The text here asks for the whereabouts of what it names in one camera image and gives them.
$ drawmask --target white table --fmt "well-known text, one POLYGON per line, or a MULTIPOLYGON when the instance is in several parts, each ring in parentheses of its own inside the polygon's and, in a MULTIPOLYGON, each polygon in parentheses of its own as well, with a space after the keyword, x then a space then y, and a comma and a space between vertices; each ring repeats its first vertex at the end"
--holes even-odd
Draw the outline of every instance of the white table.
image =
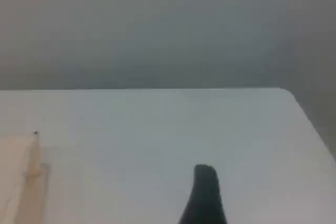
POLYGON ((2 91, 2 136, 39 130, 46 224, 175 224, 195 164, 229 224, 336 223, 336 163, 280 89, 2 91))

